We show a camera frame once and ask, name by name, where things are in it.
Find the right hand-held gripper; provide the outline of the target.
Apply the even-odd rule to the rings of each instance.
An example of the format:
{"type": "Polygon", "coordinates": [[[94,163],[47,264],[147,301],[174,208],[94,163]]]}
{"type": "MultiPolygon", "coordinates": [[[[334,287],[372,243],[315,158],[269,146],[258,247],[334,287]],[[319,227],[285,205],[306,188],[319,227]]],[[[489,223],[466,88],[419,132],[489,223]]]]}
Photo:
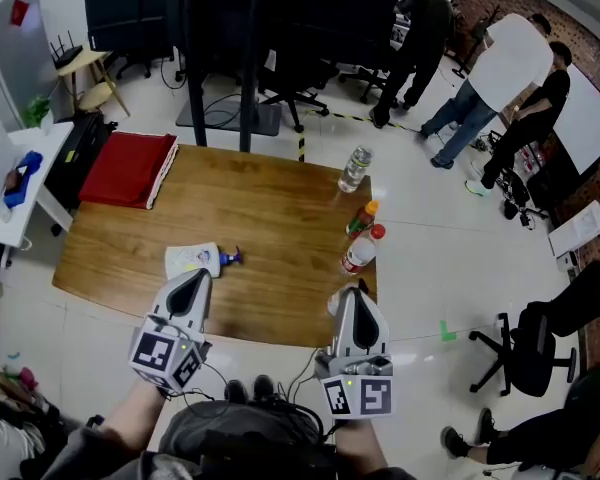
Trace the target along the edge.
{"type": "Polygon", "coordinates": [[[334,335],[316,353],[314,372],[335,420],[384,417],[395,409],[389,327],[369,292],[360,278],[327,303],[334,335]]]}

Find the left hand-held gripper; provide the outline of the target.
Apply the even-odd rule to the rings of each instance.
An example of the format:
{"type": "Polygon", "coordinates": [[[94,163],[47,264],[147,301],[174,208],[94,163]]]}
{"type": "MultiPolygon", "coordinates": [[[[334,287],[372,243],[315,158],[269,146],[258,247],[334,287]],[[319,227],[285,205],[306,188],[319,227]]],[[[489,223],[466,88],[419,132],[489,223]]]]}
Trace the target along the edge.
{"type": "Polygon", "coordinates": [[[129,349],[129,366],[167,396],[186,393],[211,344],[203,327],[213,279],[206,269],[180,274],[154,298],[129,349]]]}

